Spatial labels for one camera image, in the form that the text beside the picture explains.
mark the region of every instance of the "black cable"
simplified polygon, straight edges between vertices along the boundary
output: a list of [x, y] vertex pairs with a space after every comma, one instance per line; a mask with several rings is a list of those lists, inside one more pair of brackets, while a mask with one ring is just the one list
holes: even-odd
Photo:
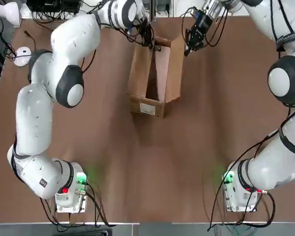
[[33, 42], [34, 42], [34, 51], [35, 51], [36, 50], [36, 42], [35, 42], [35, 39], [30, 35], [30, 33], [27, 30], [24, 31], [24, 34], [26, 34], [28, 37], [30, 37], [33, 40]]
[[209, 46], [211, 46], [211, 47], [215, 47], [215, 46], [219, 43], [219, 41], [220, 41], [220, 39], [221, 39], [221, 37], [222, 37], [223, 31], [224, 31], [224, 27], [225, 27], [225, 24], [226, 24], [227, 16], [228, 16], [228, 10], [226, 11], [226, 16], [225, 16], [225, 20], [224, 20], [224, 23], [223, 23], [223, 27], [222, 27], [222, 30], [221, 30], [220, 36], [218, 37], [218, 40], [216, 41], [215, 44], [211, 45], [211, 40], [213, 39], [213, 37], [214, 37], [214, 35], [215, 35], [216, 32], [213, 34], [213, 36], [212, 36], [212, 38], [211, 38], [210, 41], [207, 40], [207, 36], [205, 35], [206, 42], [207, 42], [207, 44], [208, 44]]
[[4, 31], [4, 24], [3, 24], [2, 19], [0, 18], [0, 40], [4, 44], [3, 53], [8, 59], [13, 61], [16, 57], [16, 53], [15, 53], [14, 48], [11, 46], [11, 44], [8, 43], [7, 41], [5, 41], [5, 39], [3, 38], [3, 36], [2, 36], [3, 31]]
[[184, 35], [184, 33], [183, 33], [183, 23], [184, 23], [184, 20], [185, 20], [185, 17], [186, 17], [186, 15], [187, 15], [187, 13], [188, 12], [190, 12], [190, 10], [192, 10], [192, 9], [194, 9], [195, 7], [190, 7], [190, 8], [188, 8], [187, 10], [186, 10], [186, 12], [185, 13], [183, 13], [182, 14], [182, 22], [181, 22], [181, 34], [182, 34], [182, 38], [183, 38], [183, 41], [185, 42], [185, 44], [188, 46], [189, 45], [189, 43], [186, 41], [186, 39], [185, 39], [185, 35]]
[[[92, 191], [92, 194], [93, 194], [93, 197], [95, 199], [95, 192], [94, 192], [94, 189], [93, 187], [88, 183], [88, 186], [90, 187], [91, 191]], [[95, 215], [95, 228], [98, 229], [101, 227], [101, 225], [97, 225], [97, 222], [98, 222], [98, 219], [99, 219], [99, 212], [98, 212], [98, 215], [96, 216], [96, 207], [94, 207], [94, 215]]]
[[211, 213], [211, 219], [210, 219], [210, 226], [209, 228], [207, 229], [207, 231], [209, 232], [210, 229], [212, 229], [216, 224], [214, 224], [212, 226], [212, 221], [213, 221], [213, 213], [214, 213], [214, 208], [215, 208], [215, 204], [216, 204], [216, 201], [217, 201], [217, 196], [218, 196], [218, 193], [225, 181], [225, 178], [227, 176], [227, 174], [229, 173], [229, 171], [237, 164], [237, 162], [247, 153], [249, 152], [251, 149], [255, 148], [256, 146], [258, 146], [259, 144], [261, 144], [263, 141], [260, 141], [254, 145], [252, 145], [250, 148], [248, 148], [242, 155], [239, 156], [239, 158], [237, 158], [237, 160], [231, 165], [231, 167], [228, 169], [228, 171], [224, 174], [224, 177], [223, 177], [223, 180], [221, 181], [221, 184], [219, 185], [218, 189], [217, 189], [217, 192], [216, 192], [216, 195], [215, 195], [215, 198], [214, 198], [214, 203], [213, 203], [213, 209], [212, 209], [212, 213]]
[[34, 13], [33, 13], [33, 12], [31, 12], [31, 17], [33, 18], [33, 20], [34, 20], [37, 24], [39, 24], [39, 25], [42, 26], [43, 28], [45, 28], [45, 29], [47, 29], [47, 30], [50, 30], [50, 31], [53, 31], [51, 28], [48, 28], [48, 27], [42, 25], [41, 22], [37, 21], [37, 20], [35, 19], [35, 17], [34, 17]]
[[5, 0], [0, 0], [0, 5], [3, 5], [3, 4], [1, 3], [1, 1], [3, 1], [3, 3], [6, 4], [6, 1], [5, 1]]
[[52, 223], [53, 225], [55, 225], [55, 226], [62, 226], [62, 227], [64, 227], [64, 228], [79, 228], [79, 227], [83, 227], [83, 226], [86, 225], [86, 224], [82, 224], [82, 225], [71, 225], [71, 226], [66, 226], [66, 225], [63, 225], [63, 224], [59, 223], [59, 221], [57, 220], [57, 218], [56, 218], [55, 216], [53, 216], [54, 221], [52, 221], [52, 220], [50, 219], [50, 217], [49, 217], [47, 211], [46, 211], [46, 207], [45, 207], [45, 205], [44, 205], [44, 203], [43, 203], [43, 200], [42, 200], [41, 198], [39, 198], [39, 199], [40, 199], [40, 202], [41, 202], [41, 204], [42, 204], [42, 206], [43, 206], [44, 212], [45, 212], [45, 214], [46, 214], [46, 216], [47, 216], [49, 222]]
[[85, 70], [82, 71], [83, 74], [84, 74], [84, 73], [89, 69], [89, 67], [92, 65], [93, 60], [94, 60], [94, 57], [95, 57], [95, 54], [96, 54], [96, 49], [94, 50], [94, 54], [93, 54], [92, 60], [90, 60], [90, 63], [89, 63], [88, 66], [85, 68]]
[[96, 7], [96, 5], [95, 6], [88, 5], [86, 2], [84, 2], [82, 0], [80, 0], [80, 2], [84, 3], [86, 6], [89, 6], [89, 7]]
[[286, 15], [286, 13], [285, 13], [285, 10], [284, 10], [284, 7], [283, 7], [283, 4], [282, 4], [281, 0], [278, 0], [278, 2], [279, 2], [280, 9], [281, 9], [281, 11], [282, 11], [283, 18], [284, 18], [284, 21], [285, 21], [287, 27], [289, 28], [289, 30], [290, 30], [291, 33], [294, 33], [294, 30], [293, 30], [293, 28], [292, 28], [292, 26], [291, 26], [289, 20], [287, 19], [287, 15]]
[[83, 58], [83, 61], [82, 61], [82, 64], [80, 66], [80, 68], [82, 69], [83, 65], [84, 65], [84, 61], [85, 61], [85, 58]]
[[[289, 109], [288, 110], [288, 115], [287, 115], [287, 117], [286, 117], [286, 119], [283, 121], [283, 122], [287, 122], [287, 121], [289, 121], [293, 116], [295, 116], [295, 112], [292, 114], [292, 115], [290, 115], [291, 114], [291, 109]], [[253, 146], [251, 146], [249, 149], [247, 149], [242, 155], [240, 155], [240, 157], [232, 164], [232, 166], [227, 170], [227, 172], [225, 173], [225, 175], [224, 175], [224, 178], [223, 178], [223, 180], [221, 181], [221, 184], [219, 185], [219, 187], [218, 187], [218, 190], [217, 190], [217, 192], [216, 192], [216, 195], [215, 195], [215, 199], [214, 199], [214, 203], [213, 203], [213, 208], [212, 208], [212, 213], [211, 213], [211, 219], [210, 219], [210, 226], [209, 226], [209, 228], [207, 229], [207, 231], [209, 232], [210, 231], [210, 229], [212, 229], [216, 224], [214, 224], [214, 225], [212, 225], [212, 221], [213, 221], [213, 213], [214, 213], [214, 208], [215, 208], [215, 204], [216, 204], [216, 201], [217, 201], [217, 196], [218, 196], [218, 193], [219, 193], [219, 191], [220, 191], [220, 189], [221, 189], [221, 187], [222, 187], [222, 185], [223, 185], [223, 183], [224, 183], [224, 180], [225, 180], [225, 178], [226, 178], [226, 176], [227, 176], [227, 174], [231, 171], [231, 169], [237, 164], [237, 162], [247, 153], [247, 152], [249, 152], [251, 149], [253, 149], [253, 148], [255, 148], [256, 146], [259, 146], [258, 147], [258, 149], [257, 149], [257, 151], [259, 150], [259, 148], [260, 148], [260, 145], [262, 145], [265, 141], [267, 141], [267, 140], [269, 140], [269, 139], [271, 139], [271, 138], [273, 138], [276, 134], [278, 133], [278, 130], [276, 130], [275, 132], [273, 132], [273, 133], [271, 133], [271, 134], [268, 134], [262, 141], [260, 141], [260, 142], [258, 142], [258, 143], [256, 143], [256, 144], [254, 144]]]
[[243, 225], [251, 226], [251, 227], [255, 227], [255, 228], [265, 228], [273, 222], [273, 219], [275, 216], [275, 200], [269, 192], [267, 193], [267, 195], [271, 198], [271, 201], [272, 201], [272, 214], [271, 214], [270, 219], [263, 225], [256, 225], [256, 224], [249, 224], [249, 223], [244, 223]]
[[100, 215], [100, 218], [102, 219], [102, 221], [104, 222], [104, 224], [105, 224], [107, 227], [110, 227], [110, 228], [116, 226], [116, 225], [111, 225], [111, 224], [108, 223], [106, 217], [104, 217], [104, 215], [103, 215], [103, 213], [102, 213], [102, 211], [101, 211], [99, 205], [97, 204], [95, 198], [94, 198], [91, 194], [89, 194], [89, 193], [86, 193], [86, 195], [87, 195], [87, 196], [93, 201], [93, 203], [94, 203], [96, 209], [98, 210], [98, 213], [99, 213], [99, 215]]
[[220, 21], [218, 22], [217, 27], [216, 27], [216, 29], [215, 29], [215, 31], [214, 31], [214, 33], [213, 33], [213, 35], [212, 35], [212, 37], [211, 37], [210, 40], [207, 39], [207, 35], [205, 34], [205, 39], [206, 39], [207, 42], [210, 43], [210, 42], [213, 40], [214, 36], [216, 35], [217, 30], [220, 28], [220, 25], [221, 25], [221, 23], [222, 23], [223, 17], [225, 16], [225, 12], [226, 12], [226, 10], [227, 10], [227, 9], [225, 8], [225, 9], [224, 9], [224, 12], [223, 12], [223, 14], [222, 14], [222, 16], [221, 16], [221, 19], [220, 19]]
[[175, 7], [174, 7], [174, 0], [173, 0], [173, 17], [175, 16]]

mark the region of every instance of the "green light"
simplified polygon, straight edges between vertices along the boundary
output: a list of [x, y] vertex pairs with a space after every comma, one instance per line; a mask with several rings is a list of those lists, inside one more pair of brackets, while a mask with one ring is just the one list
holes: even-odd
[[234, 171], [229, 171], [225, 177], [224, 183], [233, 183], [234, 176], [235, 176]]
[[87, 175], [83, 172], [77, 173], [77, 183], [87, 184]]

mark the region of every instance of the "connector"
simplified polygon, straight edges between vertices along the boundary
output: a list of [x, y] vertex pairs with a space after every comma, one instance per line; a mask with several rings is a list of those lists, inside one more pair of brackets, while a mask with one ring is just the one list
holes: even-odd
[[84, 189], [76, 189], [75, 193], [78, 194], [78, 195], [85, 196], [87, 192]]
[[261, 190], [261, 189], [258, 189], [257, 192], [258, 192], [258, 193], [261, 193], [261, 194], [267, 194], [267, 191], [265, 191], [265, 190]]

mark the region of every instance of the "box flap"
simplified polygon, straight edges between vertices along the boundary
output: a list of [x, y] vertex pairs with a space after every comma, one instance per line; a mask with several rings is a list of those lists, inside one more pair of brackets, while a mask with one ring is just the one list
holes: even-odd
[[171, 46], [171, 41], [165, 38], [161, 38], [161, 37], [154, 37], [155, 40], [155, 45], [159, 45], [159, 46], [164, 46], [164, 47], [170, 47]]
[[139, 97], [146, 96], [152, 54], [153, 51], [148, 47], [136, 45], [128, 81], [128, 94]]
[[171, 53], [169, 58], [166, 84], [166, 102], [170, 102], [180, 97], [184, 47], [185, 43], [183, 41], [182, 35], [177, 37], [171, 43]]

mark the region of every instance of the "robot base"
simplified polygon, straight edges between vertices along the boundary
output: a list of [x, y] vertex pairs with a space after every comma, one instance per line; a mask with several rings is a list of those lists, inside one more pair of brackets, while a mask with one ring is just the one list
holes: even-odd
[[71, 162], [73, 167], [73, 180], [67, 193], [57, 193], [55, 201], [58, 213], [83, 213], [87, 208], [87, 185], [82, 184], [87, 182], [87, 176], [83, 172], [82, 167]]
[[[236, 164], [231, 171], [229, 171], [228, 176], [225, 178], [223, 184], [223, 196], [225, 201], [225, 206], [229, 212], [244, 212], [246, 210], [247, 201], [250, 197], [250, 192], [244, 189], [238, 180], [237, 175], [238, 164]], [[257, 192], [253, 192], [247, 206], [247, 212], [255, 212], [256, 202], [257, 202]]]

